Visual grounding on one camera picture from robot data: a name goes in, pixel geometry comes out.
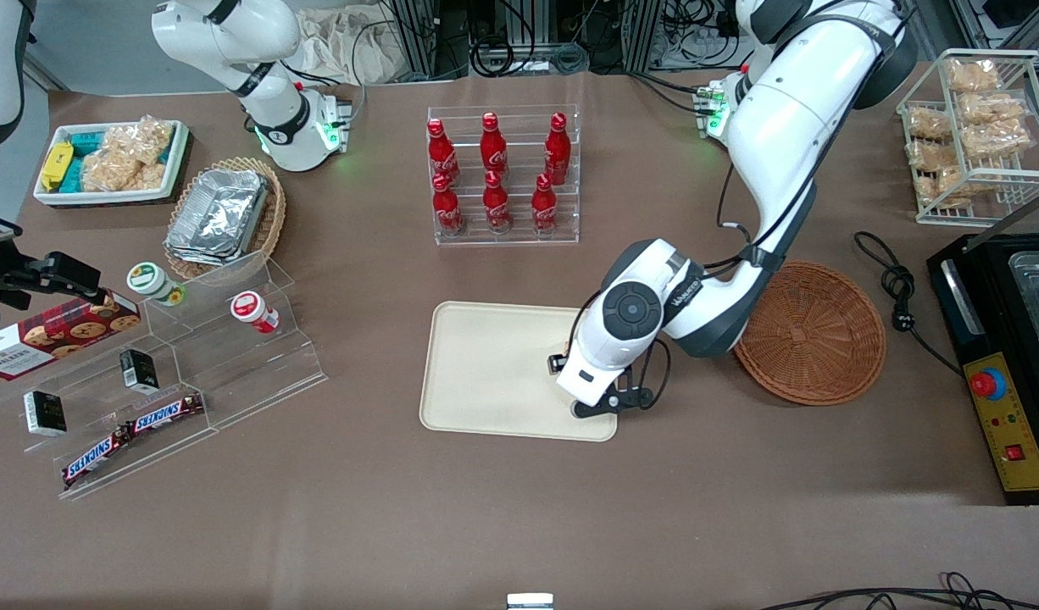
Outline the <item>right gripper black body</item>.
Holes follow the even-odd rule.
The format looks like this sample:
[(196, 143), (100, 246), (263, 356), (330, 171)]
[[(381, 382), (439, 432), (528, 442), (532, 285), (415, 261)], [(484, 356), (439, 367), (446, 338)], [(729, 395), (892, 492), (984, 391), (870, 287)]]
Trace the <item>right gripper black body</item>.
[(0, 303), (25, 310), (32, 294), (52, 294), (50, 274), (53, 263), (23, 263), (21, 267), (0, 264)]

